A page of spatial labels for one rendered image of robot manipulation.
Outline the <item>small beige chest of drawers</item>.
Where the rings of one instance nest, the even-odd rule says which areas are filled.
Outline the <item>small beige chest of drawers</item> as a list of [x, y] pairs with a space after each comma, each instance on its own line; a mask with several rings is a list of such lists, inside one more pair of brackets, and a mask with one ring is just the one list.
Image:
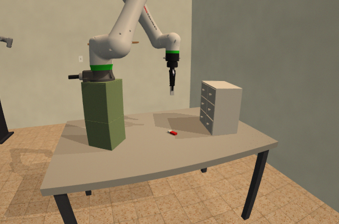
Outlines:
[[212, 136], [237, 134], [243, 89], [226, 81], [201, 81], [215, 89]]

